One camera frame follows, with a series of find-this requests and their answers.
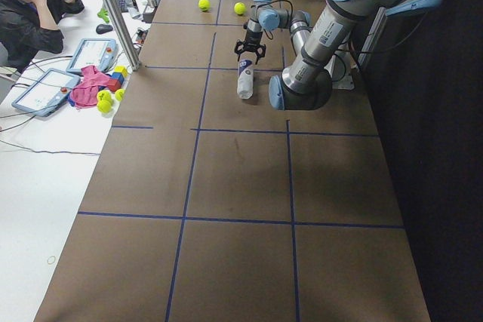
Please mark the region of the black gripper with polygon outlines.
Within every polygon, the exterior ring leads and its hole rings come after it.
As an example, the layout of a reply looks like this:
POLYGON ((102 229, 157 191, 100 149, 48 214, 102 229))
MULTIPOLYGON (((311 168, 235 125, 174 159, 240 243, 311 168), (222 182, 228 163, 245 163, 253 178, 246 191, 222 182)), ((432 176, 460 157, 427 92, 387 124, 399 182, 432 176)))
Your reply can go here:
POLYGON ((266 46, 260 43, 262 37, 262 32, 255 32, 250 29, 246 29, 245 39, 243 41, 239 39, 235 43, 234 52, 237 54, 237 60, 241 59, 241 56, 244 52, 250 52, 256 54, 257 57, 255 64, 258 65, 266 55, 266 46))

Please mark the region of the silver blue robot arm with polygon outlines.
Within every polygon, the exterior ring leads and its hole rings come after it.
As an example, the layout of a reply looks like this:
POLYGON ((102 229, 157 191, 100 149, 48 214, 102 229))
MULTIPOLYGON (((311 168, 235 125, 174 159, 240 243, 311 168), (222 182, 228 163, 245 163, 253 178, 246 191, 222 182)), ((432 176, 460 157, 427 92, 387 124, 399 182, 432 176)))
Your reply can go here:
POLYGON ((280 75, 271 77, 269 101, 278 110, 313 110, 330 98, 332 78, 326 65, 349 38, 355 25, 378 8, 386 15, 421 14, 438 7, 442 0, 325 0, 325 8, 315 25, 303 11, 275 9, 272 0, 254 0, 245 23, 245 39, 235 44, 235 53, 251 52, 262 58, 266 46, 264 32, 288 29, 296 54, 295 61, 280 75))

